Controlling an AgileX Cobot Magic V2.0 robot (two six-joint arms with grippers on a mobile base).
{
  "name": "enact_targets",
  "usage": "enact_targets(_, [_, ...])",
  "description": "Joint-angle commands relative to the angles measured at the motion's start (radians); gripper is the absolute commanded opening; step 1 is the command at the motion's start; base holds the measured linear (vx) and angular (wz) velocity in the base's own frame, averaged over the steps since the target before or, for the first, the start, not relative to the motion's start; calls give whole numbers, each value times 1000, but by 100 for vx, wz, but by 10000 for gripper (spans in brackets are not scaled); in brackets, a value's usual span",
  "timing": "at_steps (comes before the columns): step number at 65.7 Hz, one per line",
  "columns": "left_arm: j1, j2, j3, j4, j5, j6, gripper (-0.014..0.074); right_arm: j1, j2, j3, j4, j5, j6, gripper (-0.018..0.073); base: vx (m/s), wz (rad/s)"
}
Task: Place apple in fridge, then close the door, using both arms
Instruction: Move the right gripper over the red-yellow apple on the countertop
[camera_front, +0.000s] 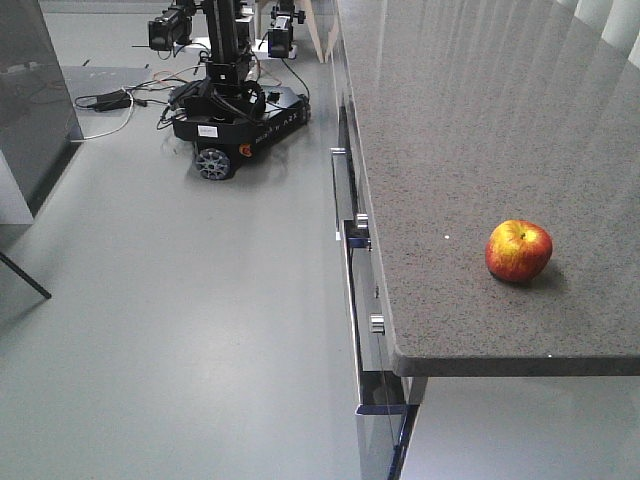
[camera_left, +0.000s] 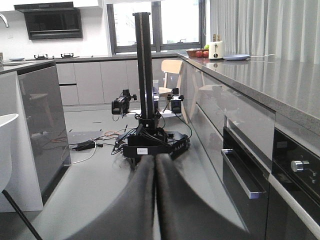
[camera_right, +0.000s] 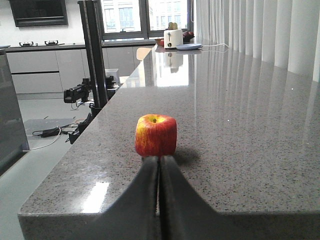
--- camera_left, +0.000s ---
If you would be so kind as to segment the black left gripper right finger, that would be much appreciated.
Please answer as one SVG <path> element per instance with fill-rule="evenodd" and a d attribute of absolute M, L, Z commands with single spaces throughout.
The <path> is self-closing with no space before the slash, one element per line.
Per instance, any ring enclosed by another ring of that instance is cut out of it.
<path fill-rule="evenodd" d="M 155 158 L 157 210 L 163 240 L 248 240 L 250 234 L 213 210 L 166 153 Z"/>

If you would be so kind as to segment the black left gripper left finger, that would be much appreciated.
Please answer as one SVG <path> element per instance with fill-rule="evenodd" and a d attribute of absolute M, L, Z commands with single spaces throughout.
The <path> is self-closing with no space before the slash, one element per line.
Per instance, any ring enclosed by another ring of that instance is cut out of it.
<path fill-rule="evenodd" d="M 69 240 L 151 240 L 155 210 L 155 159 L 144 155 L 111 205 Z"/>

